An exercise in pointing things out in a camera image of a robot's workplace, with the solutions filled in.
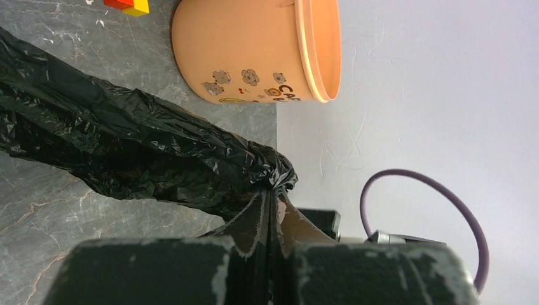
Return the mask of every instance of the gray marble floor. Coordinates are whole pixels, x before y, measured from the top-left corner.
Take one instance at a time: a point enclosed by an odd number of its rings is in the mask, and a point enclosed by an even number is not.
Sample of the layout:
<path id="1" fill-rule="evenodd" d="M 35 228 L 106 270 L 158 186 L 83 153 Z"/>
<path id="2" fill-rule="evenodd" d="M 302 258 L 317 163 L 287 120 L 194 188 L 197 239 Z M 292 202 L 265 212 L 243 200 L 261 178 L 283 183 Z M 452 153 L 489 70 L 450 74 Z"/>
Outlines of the gray marble floor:
<path id="1" fill-rule="evenodd" d="M 170 49 L 176 5 L 150 0 L 151 13 L 134 18 L 101 0 L 4 0 L 0 26 L 85 73 L 140 88 L 275 147 L 275 105 L 214 105 L 186 86 Z M 82 240 L 197 236 L 220 224 L 170 203 L 106 198 L 62 170 L 0 152 L 0 304 L 40 304 L 62 259 Z"/>

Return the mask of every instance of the black plastic bag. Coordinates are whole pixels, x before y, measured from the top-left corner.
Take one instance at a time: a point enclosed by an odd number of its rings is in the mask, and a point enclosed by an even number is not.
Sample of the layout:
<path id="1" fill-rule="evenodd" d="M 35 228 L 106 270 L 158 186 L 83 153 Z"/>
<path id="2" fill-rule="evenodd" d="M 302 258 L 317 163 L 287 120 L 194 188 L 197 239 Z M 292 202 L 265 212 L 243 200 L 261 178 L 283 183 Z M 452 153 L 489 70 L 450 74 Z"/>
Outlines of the black plastic bag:
<path id="1" fill-rule="evenodd" d="M 155 198 L 230 220 L 290 162 L 183 108 L 88 76 L 0 28 L 0 150 L 67 170 L 116 199 Z"/>

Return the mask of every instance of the toy block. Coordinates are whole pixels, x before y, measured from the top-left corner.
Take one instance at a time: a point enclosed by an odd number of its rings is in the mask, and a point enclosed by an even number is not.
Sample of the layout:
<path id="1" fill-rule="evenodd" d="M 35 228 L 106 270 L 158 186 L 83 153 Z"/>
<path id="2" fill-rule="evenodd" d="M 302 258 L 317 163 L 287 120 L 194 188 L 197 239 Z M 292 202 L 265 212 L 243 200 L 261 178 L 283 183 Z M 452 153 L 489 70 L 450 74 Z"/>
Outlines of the toy block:
<path id="1" fill-rule="evenodd" d="M 135 17 L 146 15 L 150 12 L 148 0 L 133 0 L 133 4 L 132 8 L 126 8 L 122 12 Z"/>
<path id="2" fill-rule="evenodd" d="M 112 8 L 117 8 L 119 10 L 125 10 L 128 8 L 132 8 L 135 4 L 133 3 L 133 0 L 103 0 L 103 3 L 106 6 L 110 6 Z"/>

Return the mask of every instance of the red block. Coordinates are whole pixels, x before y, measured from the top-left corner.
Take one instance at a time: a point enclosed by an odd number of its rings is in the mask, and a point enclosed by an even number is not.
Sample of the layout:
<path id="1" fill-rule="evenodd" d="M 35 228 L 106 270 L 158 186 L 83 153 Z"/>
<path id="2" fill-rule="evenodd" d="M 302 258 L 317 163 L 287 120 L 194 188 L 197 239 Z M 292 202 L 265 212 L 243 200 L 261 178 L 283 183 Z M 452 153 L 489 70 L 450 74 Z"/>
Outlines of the red block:
<path id="1" fill-rule="evenodd" d="M 103 0 L 106 6 L 117 8 L 119 10 L 125 10 L 126 8 L 132 8 L 135 6 L 133 0 Z"/>

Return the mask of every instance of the white wall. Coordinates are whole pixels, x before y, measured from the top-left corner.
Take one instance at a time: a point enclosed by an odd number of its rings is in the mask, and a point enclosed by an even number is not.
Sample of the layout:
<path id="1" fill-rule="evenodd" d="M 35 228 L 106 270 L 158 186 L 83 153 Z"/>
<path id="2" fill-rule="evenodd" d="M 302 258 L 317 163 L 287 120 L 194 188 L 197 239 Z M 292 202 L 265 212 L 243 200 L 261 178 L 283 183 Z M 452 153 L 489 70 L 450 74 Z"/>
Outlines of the white wall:
<path id="1" fill-rule="evenodd" d="M 278 148 L 299 207 L 335 208 L 364 236 L 358 201 L 387 168 L 429 175 L 482 224 L 484 304 L 539 302 L 539 1 L 340 0 L 343 80 L 329 104 L 278 105 Z M 407 178 L 368 198 L 371 226 L 447 242 L 474 275 L 477 250 L 450 202 Z"/>

